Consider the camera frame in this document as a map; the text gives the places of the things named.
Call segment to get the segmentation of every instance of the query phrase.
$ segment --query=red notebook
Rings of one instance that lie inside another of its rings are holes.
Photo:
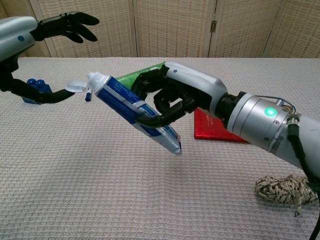
[[[246,142],[241,137],[228,132],[219,118],[213,118],[200,109],[194,111],[194,138]]]

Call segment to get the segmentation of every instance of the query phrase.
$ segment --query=textured fabric surface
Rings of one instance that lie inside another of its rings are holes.
[[[320,120],[317,59],[21,58],[14,76],[58,91],[91,71],[117,77],[168,60]],[[255,194],[257,179],[300,169],[250,144],[194,139],[193,114],[172,124],[183,156],[84,93],[34,105],[2,92],[0,116],[2,239],[305,240],[316,224],[317,205],[294,217],[294,205]]]

